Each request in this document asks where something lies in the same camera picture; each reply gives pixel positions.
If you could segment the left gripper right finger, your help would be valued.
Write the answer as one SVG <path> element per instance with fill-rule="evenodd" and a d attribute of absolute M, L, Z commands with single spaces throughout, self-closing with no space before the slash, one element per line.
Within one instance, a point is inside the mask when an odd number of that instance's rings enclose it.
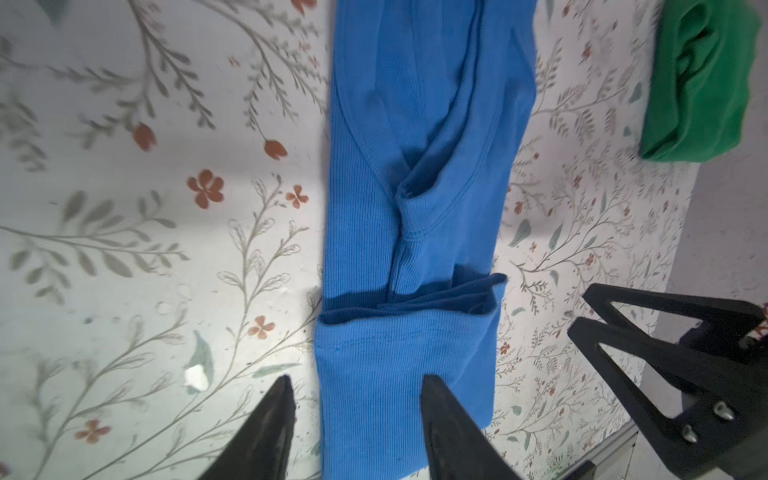
<path fill-rule="evenodd" d="M 423 378 L 420 408 L 432 480 L 520 480 L 441 377 Z"/>

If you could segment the green tank top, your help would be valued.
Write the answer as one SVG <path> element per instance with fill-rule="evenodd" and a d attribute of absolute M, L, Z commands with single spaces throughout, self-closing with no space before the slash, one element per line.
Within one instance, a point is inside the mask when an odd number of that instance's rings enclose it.
<path fill-rule="evenodd" d="M 640 156 L 704 163 L 741 141 L 761 20 L 750 1 L 667 1 Z"/>

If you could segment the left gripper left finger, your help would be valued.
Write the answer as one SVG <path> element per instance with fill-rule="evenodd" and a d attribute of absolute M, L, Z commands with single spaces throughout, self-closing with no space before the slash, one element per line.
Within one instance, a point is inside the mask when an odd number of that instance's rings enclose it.
<path fill-rule="evenodd" d="M 296 404 L 291 380 L 280 376 L 199 480 L 283 480 Z"/>

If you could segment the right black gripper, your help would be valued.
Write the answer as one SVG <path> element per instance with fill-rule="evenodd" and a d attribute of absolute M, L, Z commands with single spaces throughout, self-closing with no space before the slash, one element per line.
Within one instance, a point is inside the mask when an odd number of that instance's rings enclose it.
<path fill-rule="evenodd" d="M 741 300 L 592 284 L 583 299 L 606 323 L 579 317 L 570 340 L 602 377 L 653 449 L 680 479 L 714 469 L 767 477 L 767 340 L 761 307 Z M 699 320 L 676 344 L 653 338 L 616 303 Z M 652 369 L 683 394 L 669 416 L 642 389 Z"/>

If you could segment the blue tank top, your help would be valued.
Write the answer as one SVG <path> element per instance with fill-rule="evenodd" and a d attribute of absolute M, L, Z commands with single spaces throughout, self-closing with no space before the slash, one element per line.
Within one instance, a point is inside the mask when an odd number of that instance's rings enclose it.
<path fill-rule="evenodd" d="M 494 412 L 507 279 L 492 270 L 536 97 L 532 1 L 340 1 L 322 311 L 326 479 L 427 465 L 422 382 Z"/>

